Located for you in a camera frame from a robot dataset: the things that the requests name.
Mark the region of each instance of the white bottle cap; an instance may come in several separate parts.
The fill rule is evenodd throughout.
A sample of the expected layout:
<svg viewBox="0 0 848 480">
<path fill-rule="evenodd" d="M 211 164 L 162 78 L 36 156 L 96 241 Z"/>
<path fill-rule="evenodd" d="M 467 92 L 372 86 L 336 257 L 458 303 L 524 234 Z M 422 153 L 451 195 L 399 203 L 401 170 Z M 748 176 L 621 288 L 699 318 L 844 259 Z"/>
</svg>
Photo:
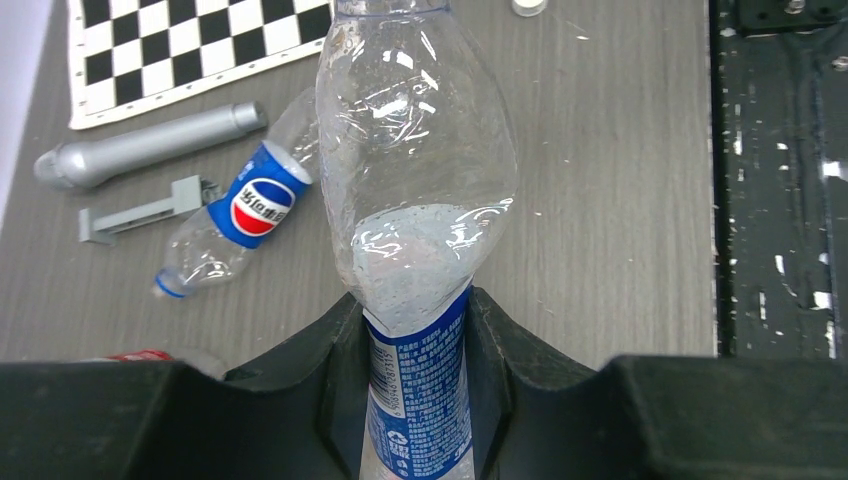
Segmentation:
<svg viewBox="0 0 848 480">
<path fill-rule="evenodd" d="M 547 6 L 548 0 L 512 0 L 512 9 L 522 17 L 538 15 Z"/>
</svg>

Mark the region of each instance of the chessboard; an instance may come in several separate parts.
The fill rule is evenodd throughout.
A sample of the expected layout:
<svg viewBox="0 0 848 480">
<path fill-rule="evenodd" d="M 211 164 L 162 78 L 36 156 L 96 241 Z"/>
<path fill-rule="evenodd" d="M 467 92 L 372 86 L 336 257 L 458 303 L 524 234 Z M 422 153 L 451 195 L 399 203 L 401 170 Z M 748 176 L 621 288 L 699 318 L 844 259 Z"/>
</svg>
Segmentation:
<svg viewBox="0 0 848 480">
<path fill-rule="evenodd" d="M 331 0 L 68 0 L 70 128 L 123 120 L 319 53 Z"/>
</svg>

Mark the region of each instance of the clear plastic bottle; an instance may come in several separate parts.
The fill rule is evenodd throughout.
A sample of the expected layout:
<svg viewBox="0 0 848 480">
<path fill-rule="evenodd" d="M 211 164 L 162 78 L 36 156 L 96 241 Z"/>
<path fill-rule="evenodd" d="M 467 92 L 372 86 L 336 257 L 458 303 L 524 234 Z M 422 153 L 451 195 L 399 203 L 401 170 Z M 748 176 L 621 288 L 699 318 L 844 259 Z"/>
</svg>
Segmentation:
<svg viewBox="0 0 848 480">
<path fill-rule="evenodd" d="M 153 292 L 182 298 L 240 274 L 318 168 L 315 90 L 309 88 L 271 126 L 227 194 L 174 232 Z"/>
<path fill-rule="evenodd" d="M 316 107 L 336 266 L 373 339 L 360 478 L 473 478 L 462 325 L 518 183 L 503 99 L 447 0 L 335 11 Z"/>
</svg>

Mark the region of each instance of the blue label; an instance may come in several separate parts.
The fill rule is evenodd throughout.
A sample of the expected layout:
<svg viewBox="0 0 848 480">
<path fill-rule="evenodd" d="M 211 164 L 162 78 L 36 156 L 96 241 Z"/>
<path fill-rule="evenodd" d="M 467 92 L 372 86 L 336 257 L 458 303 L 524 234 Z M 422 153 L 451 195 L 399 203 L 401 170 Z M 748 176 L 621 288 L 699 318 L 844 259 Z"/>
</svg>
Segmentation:
<svg viewBox="0 0 848 480">
<path fill-rule="evenodd" d="M 440 478 L 471 447 L 468 388 L 461 378 L 470 294 L 469 286 L 435 323 L 405 337 L 389 338 L 369 322 L 368 432 L 377 457 L 401 478 Z"/>
<path fill-rule="evenodd" d="M 294 178 L 260 145 L 230 190 L 209 204 L 209 216 L 232 242 L 256 248 L 309 185 Z"/>
</svg>

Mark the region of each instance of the gray metal bracket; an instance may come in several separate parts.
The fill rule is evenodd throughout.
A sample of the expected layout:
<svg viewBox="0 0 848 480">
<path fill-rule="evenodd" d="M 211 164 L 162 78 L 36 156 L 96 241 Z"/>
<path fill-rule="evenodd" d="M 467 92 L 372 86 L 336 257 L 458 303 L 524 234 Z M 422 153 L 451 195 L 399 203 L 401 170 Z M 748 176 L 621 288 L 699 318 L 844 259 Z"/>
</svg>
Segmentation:
<svg viewBox="0 0 848 480">
<path fill-rule="evenodd" d="M 195 175 L 172 182 L 171 196 L 153 203 L 105 216 L 97 209 L 84 208 L 79 212 L 79 241 L 114 245 L 118 232 L 177 215 L 189 216 L 220 196 L 217 183 Z"/>
</svg>

